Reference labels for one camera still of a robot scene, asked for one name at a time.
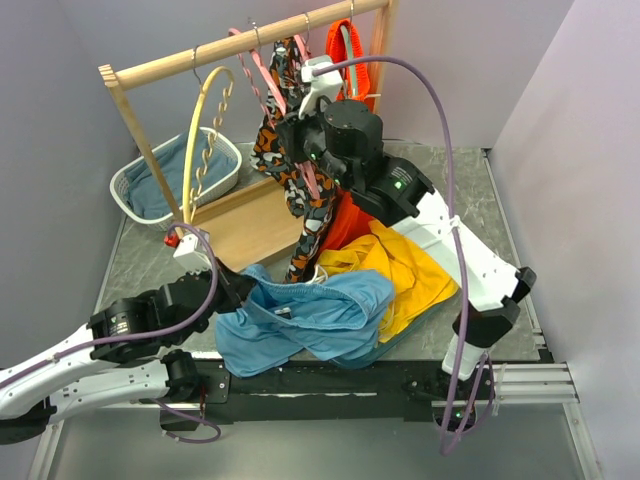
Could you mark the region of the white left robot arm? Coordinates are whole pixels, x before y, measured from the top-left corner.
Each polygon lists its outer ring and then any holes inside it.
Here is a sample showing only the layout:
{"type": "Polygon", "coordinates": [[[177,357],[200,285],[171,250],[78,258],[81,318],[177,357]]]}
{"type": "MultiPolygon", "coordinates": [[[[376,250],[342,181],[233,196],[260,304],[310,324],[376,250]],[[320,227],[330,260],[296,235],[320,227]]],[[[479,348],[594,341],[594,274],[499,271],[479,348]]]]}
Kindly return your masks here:
{"type": "Polygon", "coordinates": [[[73,334],[1,372],[1,442],[21,443],[86,410],[127,401],[184,402],[202,389],[181,345],[254,287],[234,272],[186,274],[113,302],[73,334]]]}

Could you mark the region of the light blue shorts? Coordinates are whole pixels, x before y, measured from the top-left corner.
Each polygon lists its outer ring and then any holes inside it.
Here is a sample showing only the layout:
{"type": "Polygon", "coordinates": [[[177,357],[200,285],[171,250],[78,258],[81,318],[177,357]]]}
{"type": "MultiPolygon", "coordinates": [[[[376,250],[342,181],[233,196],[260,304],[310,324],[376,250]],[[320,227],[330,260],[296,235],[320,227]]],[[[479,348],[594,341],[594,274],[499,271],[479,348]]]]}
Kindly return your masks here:
{"type": "Polygon", "coordinates": [[[215,342],[227,370],[252,377],[306,350],[321,361],[350,361],[378,343],[379,325],[395,297],[393,284],[374,270],[333,275],[321,283],[282,284],[260,265],[241,308],[219,314],[215,342]]]}

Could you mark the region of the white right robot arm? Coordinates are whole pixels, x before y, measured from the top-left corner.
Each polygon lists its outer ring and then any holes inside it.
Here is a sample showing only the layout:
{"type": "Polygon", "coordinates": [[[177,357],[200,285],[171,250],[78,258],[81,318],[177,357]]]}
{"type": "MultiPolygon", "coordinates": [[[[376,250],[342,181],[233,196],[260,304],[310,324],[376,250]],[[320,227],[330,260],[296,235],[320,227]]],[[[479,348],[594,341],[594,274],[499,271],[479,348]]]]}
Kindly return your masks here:
{"type": "Polygon", "coordinates": [[[277,122],[286,154],[310,162],[362,211],[414,242],[466,295],[437,376],[445,396],[460,398],[481,357],[512,329],[537,276],[495,254],[414,163],[385,152],[379,116],[353,100],[318,106],[311,115],[291,112],[277,122]]]}

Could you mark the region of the yellow hanger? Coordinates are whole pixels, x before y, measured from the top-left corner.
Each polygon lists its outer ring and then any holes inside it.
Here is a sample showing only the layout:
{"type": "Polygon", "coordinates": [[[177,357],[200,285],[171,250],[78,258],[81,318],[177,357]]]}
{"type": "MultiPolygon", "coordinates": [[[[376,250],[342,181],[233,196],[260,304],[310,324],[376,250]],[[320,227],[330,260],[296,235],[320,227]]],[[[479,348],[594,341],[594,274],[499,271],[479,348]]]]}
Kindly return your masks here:
{"type": "Polygon", "coordinates": [[[198,80],[199,95],[196,100],[191,123],[188,130],[187,145],[185,151],[182,200],[183,200],[183,220],[191,224],[195,218],[197,210],[197,201],[202,196],[204,187],[204,178],[209,171],[209,161],[213,157],[215,143],[219,137],[224,116],[228,110],[229,100],[234,89],[234,75],[231,70],[225,66],[214,68],[205,80],[202,80],[196,71],[198,47],[195,46],[191,55],[191,66],[193,74],[198,80]],[[212,132],[207,134],[207,146],[201,151],[201,163],[194,169],[194,159],[196,154],[196,143],[200,132],[200,120],[209,95],[209,89],[219,76],[225,76],[228,85],[222,89],[222,97],[218,104],[217,114],[213,119],[212,132]]]}

